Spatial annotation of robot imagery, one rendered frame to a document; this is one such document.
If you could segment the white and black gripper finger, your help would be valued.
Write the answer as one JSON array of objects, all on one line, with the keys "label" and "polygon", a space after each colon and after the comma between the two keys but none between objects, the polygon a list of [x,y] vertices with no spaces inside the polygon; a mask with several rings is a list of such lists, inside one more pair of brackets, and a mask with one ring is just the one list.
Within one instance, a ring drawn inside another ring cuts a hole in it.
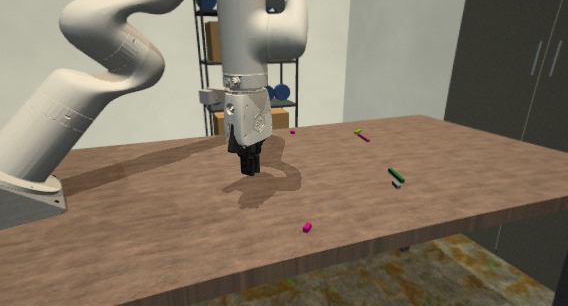
[{"label": "white and black gripper finger", "polygon": [[254,167],[254,158],[252,157],[251,146],[243,148],[241,145],[237,146],[237,141],[234,136],[234,126],[231,124],[230,129],[230,136],[229,136],[229,143],[228,143],[228,152],[230,153],[237,153],[240,157],[240,164],[241,164],[241,173],[254,176],[255,175],[255,167]]},{"label": "white and black gripper finger", "polygon": [[251,145],[252,157],[254,158],[255,173],[260,172],[260,159],[258,154],[261,153],[261,146],[265,140]]}]

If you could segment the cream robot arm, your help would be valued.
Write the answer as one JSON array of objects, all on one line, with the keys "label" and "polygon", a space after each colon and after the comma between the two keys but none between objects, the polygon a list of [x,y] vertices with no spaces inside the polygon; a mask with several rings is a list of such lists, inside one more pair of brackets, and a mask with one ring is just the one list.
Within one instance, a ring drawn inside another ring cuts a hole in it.
[{"label": "cream robot arm", "polygon": [[[42,82],[0,130],[1,186],[37,195],[60,191],[49,173],[102,110],[120,96],[154,86],[164,73],[161,52],[127,22],[128,16],[166,14],[183,1],[74,0],[62,10],[64,37],[108,71],[57,69]],[[268,61],[301,57],[308,35],[305,0],[216,4],[223,85],[199,90],[200,103],[208,105],[225,100],[225,87],[256,91],[268,86]],[[266,6],[282,14],[267,14]]]}]

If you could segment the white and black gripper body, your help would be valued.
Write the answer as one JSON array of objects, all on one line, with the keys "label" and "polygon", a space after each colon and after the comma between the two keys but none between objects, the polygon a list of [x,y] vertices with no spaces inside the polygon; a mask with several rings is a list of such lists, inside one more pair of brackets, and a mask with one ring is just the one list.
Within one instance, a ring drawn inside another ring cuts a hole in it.
[{"label": "white and black gripper body", "polygon": [[268,90],[265,87],[256,91],[232,91],[227,88],[224,100],[224,133],[227,143],[231,124],[234,126],[236,141],[242,147],[269,138],[272,135],[272,114]]}]

